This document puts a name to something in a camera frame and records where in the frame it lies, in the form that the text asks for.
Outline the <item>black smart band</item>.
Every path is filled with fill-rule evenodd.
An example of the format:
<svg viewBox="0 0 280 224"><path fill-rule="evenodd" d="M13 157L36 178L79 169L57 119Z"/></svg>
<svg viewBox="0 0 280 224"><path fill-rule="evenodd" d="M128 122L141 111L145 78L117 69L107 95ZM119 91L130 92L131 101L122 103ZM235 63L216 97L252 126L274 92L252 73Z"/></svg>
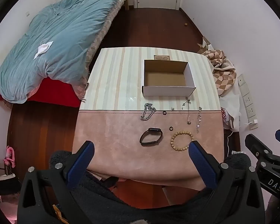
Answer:
<svg viewBox="0 0 280 224"><path fill-rule="evenodd" d="M163 131L160 128L148 128L140 137L139 143L142 146L155 145L161 142Z"/></svg>

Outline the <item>white red printed bag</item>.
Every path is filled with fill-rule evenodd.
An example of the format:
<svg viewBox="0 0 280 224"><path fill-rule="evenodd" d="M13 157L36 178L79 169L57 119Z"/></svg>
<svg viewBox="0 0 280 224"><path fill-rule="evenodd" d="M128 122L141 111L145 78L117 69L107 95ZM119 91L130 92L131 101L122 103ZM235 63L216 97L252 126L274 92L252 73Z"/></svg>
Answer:
<svg viewBox="0 0 280 224"><path fill-rule="evenodd" d="M221 107L221 113L224 129L232 130L234 128L234 118L223 107Z"/></svg>

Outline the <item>pink item on floor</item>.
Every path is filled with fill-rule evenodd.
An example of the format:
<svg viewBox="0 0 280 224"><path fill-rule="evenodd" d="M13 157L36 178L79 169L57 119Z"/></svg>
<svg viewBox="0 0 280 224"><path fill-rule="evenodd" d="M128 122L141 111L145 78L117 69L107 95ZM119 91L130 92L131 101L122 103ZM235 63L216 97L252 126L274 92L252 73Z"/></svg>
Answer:
<svg viewBox="0 0 280 224"><path fill-rule="evenodd" d="M6 166L15 168L15 153L14 153L14 149L10 146L6 147L6 155L5 158L3 159L3 163Z"/></svg>

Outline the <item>checkered beige blanket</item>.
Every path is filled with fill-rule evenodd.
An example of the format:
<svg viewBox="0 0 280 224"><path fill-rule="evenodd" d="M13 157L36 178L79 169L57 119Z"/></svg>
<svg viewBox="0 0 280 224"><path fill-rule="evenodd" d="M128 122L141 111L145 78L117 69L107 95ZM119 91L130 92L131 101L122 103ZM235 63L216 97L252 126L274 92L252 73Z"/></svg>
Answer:
<svg viewBox="0 0 280 224"><path fill-rule="evenodd" d="M206 37L198 44L199 54L204 55L210 62L218 96L224 96L236 81L236 68L222 50L214 49Z"/></svg>

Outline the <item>striped and pink table cover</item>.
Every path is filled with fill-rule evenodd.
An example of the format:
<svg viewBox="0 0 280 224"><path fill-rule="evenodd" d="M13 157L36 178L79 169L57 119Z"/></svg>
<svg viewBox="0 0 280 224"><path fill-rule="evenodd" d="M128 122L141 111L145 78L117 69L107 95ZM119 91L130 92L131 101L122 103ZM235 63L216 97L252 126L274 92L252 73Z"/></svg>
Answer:
<svg viewBox="0 0 280 224"><path fill-rule="evenodd" d="M196 89L185 97L150 97L142 93L143 62L154 55L189 62ZM223 160L223 121L209 60L172 49L125 47L102 49L88 80L73 140L73 152L92 141L88 169L103 178L119 178L195 190L204 188L188 155L196 140ZM160 143L142 146L148 128L160 128Z"/></svg>

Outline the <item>open white cardboard box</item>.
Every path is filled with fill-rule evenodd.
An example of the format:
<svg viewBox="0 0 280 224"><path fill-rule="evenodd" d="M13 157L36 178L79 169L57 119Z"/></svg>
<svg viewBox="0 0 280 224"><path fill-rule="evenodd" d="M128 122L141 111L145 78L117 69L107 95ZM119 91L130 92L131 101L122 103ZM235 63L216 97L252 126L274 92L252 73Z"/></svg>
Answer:
<svg viewBox="0 0 280 224"><path fill-rule="evenodd" d="M189 62L144 60L144 97L189 97L196 89Z"/></svg>

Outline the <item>brown label card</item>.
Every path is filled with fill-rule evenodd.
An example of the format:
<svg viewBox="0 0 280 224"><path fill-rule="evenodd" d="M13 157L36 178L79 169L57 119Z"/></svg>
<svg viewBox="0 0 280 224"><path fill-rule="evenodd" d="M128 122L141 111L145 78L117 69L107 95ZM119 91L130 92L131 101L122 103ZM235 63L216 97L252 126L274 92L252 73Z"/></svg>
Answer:
<svg viewBox="0 0 280 224"><path fill-rule="evenodd" d="M169 55L154 55L154 60L170 61Z"/></svg>

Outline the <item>white paper on bed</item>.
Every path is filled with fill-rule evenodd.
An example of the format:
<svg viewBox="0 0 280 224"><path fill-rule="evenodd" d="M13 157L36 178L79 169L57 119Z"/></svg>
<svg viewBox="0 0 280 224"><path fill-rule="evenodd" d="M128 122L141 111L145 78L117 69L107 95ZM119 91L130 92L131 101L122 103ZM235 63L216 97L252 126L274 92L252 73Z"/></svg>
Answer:
<svg viewBox="0 0 280 224"><path fill-rule="evenodd" d="M40 45L40 46L38 47L37 53L36 53L35 56L34 56L34 60L35 60L39 55L42 55L42 54L46 53L46 52L49 50L49 48L51 47L52 44L53 44L53 41L50 41L50 42L47 42L47 43L44 43L44 44Z"/></svg>

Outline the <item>white wall socket strip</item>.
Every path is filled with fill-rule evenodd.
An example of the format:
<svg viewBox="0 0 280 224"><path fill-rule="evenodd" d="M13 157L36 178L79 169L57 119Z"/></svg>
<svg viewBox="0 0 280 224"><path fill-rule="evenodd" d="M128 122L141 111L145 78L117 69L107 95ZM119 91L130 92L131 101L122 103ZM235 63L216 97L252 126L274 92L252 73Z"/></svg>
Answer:
<svg viewBox="0 0 280 224"><path fill-rule="evenodd" d="M256 110L254 108L253 99L243 74L240 74L238 77L238 85L243 99L247 118L252 118L256 115Z"/></svg>

